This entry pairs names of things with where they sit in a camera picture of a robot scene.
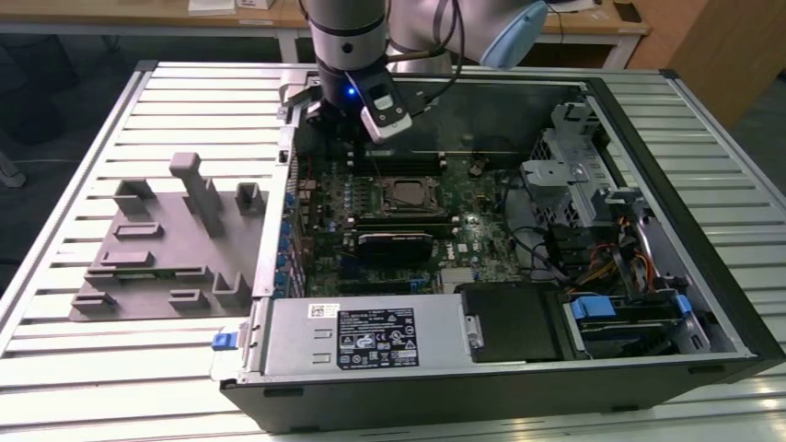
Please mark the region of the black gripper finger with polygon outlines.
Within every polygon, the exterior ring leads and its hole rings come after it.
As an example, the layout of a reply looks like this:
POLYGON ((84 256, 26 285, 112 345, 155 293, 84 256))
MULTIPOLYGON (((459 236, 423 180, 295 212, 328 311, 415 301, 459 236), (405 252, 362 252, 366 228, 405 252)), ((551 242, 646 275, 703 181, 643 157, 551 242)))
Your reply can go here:
POLYGON ((335 107, 326 99, 314 101, 307 107, 306 122, 314 127, 335 125, 335 107))

